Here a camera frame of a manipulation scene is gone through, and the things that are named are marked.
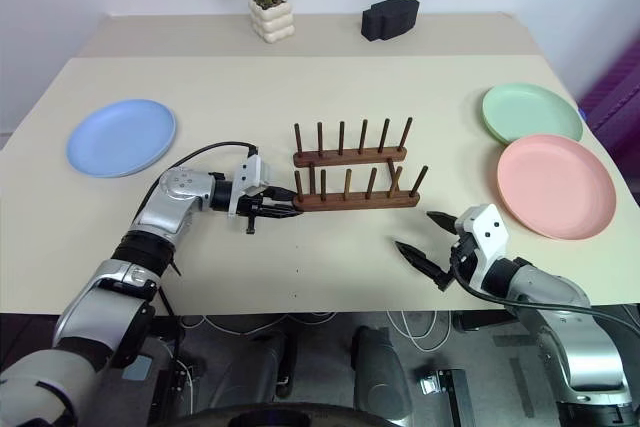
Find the floor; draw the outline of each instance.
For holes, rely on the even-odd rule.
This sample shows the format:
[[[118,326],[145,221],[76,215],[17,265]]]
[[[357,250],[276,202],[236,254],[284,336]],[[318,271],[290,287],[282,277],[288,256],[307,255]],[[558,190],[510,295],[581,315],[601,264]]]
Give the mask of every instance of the floor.
[[[620,316],[626,315],[617,306],[605,309]],[[412,332],[422,333],[432,315],[429,312],[408,313],[407,319]],[[3,321],[2,358],[4,360],[6,357],[6,365],[10,365],[30,349],[48,347],[48,329],[53,329],[54,318],[9,317],[20,317],[22,323],[16,323],[16,319],[11,323],[7,321],[7,316],[0,317]],[[217,325],[237,331],[251,330],[277,318],[278,316],[209,317]],[[394,319],[398,325],[402,325],[399,314],[394,314]],[[193,325],[199,318],[184,320]],[[307,314],[301,320],[314,321],[314,317]],[[360,325],[389,328],[391,340],[409,382],[414,404],[414,426],[452,425],[445,408],[446,399],[437,394],[424,396],[417,383],[420,372],[440,368],[465,369],[478,427],[559,425],[537,348],[518,323],[471,333],[453,330],[447,343],[439,351],[424,354],[393,329],[384,312],[341,313],[331,321],[317,326],[306,326],[285,319],[273,328],[296,332],[299,339],[293,393],[288,401],[353,405],[354,374],[350,367],[350,346],[353,333]],[[447,314],[441,312],[433,333],[420,341],[421,345],[426,348],[437,343],[444,336],[446,325]],[[22,328],[23,334],[7,356],[11,340]],[[622,328],[607,326],[607,329],[618,345],[633,397],[637,401],[640,399],[640,363],[637,354],[640,352],[640,343]],[[182,349],[185,355],[197,359],[199,366],[193,382],[194,410],[202,410],[208,406],[218,380],[247,341],[248,337],[227,334],[206,323],[187,330]],[[83,425],[126,427],[145,424],[158,370],[170,358],[165,346],[156,339],[148,339],[143,351],[155,360],[147,379],[142,382],[123,380],[122,371],[107,372],[96,395],[100,401],[93,404]],[[189,409],[189,395],[189,389],[185,388],[180,406],[185,413]]]

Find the pink plate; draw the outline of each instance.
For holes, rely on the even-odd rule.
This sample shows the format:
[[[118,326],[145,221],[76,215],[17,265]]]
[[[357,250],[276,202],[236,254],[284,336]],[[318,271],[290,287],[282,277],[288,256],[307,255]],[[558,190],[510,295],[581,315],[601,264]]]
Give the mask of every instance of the pink plate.
[[[498,188],[520,222],[554,239],[579,240],[602,232],[616,210],[607,169],[578,142],[529,135],[498,162]]]

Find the potted plant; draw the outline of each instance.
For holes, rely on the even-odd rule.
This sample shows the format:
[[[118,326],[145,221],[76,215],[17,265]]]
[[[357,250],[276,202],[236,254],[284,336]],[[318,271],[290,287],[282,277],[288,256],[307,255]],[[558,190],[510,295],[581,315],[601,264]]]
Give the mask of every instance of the potted plant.
[[[253,30],[266,42],[293,35],[293,15],[286,0],[250,0],[249,10]]]

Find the white plant pot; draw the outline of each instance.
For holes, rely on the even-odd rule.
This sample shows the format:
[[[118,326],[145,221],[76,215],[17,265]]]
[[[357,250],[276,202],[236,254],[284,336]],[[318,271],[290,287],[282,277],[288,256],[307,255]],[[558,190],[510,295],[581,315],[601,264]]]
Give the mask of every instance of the white plant pot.
[[[293,14],[291,4],[282,4],[264,10],[255,0],[249,1],[249,11],[251,13],[251,26],[256,34],[263,38],[265,42],[274,42],[293,35]]]

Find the blue plate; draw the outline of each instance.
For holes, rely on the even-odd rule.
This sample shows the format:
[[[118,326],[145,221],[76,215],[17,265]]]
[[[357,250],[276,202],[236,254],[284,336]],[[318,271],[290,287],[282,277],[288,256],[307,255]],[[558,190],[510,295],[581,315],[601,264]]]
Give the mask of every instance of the blue plate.
[[[146,169],[167,151],[176,119],[153,100],[122,100],[78,125],[67,143],[67,159],[92,177],[122,177]]]

